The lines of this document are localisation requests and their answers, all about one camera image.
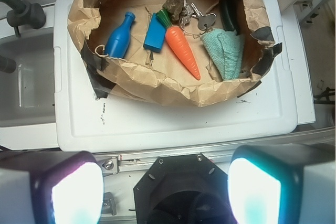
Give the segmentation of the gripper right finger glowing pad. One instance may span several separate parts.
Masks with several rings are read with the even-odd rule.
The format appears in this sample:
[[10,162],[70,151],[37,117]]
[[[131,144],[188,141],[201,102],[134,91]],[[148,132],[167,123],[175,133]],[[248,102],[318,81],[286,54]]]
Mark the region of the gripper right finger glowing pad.
[[238,223],[335,223],[335,147],[242,145],[227,187]]

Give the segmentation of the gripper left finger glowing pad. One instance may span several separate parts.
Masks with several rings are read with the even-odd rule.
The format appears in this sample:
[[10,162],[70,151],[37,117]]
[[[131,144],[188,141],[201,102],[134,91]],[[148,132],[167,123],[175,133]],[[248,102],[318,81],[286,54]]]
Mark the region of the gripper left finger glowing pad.
[[1,152],[1,223],[98,223],[103,194],[90,152]]

